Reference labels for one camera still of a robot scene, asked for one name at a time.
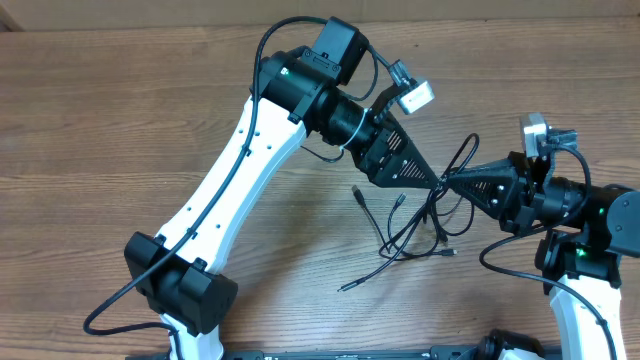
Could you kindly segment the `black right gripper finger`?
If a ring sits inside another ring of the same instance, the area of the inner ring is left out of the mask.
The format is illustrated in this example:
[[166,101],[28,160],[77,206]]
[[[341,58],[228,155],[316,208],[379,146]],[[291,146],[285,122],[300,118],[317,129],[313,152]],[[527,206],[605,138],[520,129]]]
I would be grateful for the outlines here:
[[513,167],[495,173],[451,175],[447,185],[489,217],[499,219],[515,203],[524,187],[524,180]]
[[458,172],[458,175],[477,173],[477,172],[495,173],[495,172],[503,171],[504,169],[509,170],[513,167],[514,165],[512,161],[508,158],[505,158],[501,160],[492,161],[486,164],[465,168],[462,171]]

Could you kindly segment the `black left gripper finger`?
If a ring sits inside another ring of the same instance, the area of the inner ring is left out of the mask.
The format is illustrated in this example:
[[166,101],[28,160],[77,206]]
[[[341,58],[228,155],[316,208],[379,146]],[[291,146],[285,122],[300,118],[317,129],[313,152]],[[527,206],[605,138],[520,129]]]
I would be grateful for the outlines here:
[[380,188],[434,189],[438,177],[413,144],[374,157],[369,181]]
[[392,113],[388,113],[378,128],[377,142],[382,155],[401,155],[409,145],[409,136]]

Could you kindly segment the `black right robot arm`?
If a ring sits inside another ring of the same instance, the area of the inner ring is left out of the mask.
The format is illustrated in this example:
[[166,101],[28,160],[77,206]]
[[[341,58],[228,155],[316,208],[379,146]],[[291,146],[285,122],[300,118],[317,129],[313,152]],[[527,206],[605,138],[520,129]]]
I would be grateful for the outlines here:
[[[593,185],[584,156],[562,145],[536,157],[512,152],[504,160],[458,167],[446,186],[497,220],[508,235],[481,251],[481,265],[542,283],[563,358],[625,358],[619,267],[623,257],[639,255],[638,191]],[[487,261],[491,251],[535,234],[544,236],[535,273]]]

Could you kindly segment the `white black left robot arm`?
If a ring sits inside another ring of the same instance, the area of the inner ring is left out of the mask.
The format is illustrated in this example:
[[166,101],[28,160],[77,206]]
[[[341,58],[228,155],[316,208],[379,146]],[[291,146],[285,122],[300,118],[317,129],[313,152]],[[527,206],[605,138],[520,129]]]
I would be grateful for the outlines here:
[[219,326],[238,287],[222,271],[233,242],[263,190],[312,132],[350,153],[381,188],[432,188],[437,178],[391,113],[429,103],[429,83],[401,62],[392,83],[364,107],[344,92],[373,50],[354,26],[324,21],[312,46],[259,56],[251,94],[226,147],[180,211],[155,235],[135,233],[124,257],[135,287],[170,336],[172,359],[219,359]]

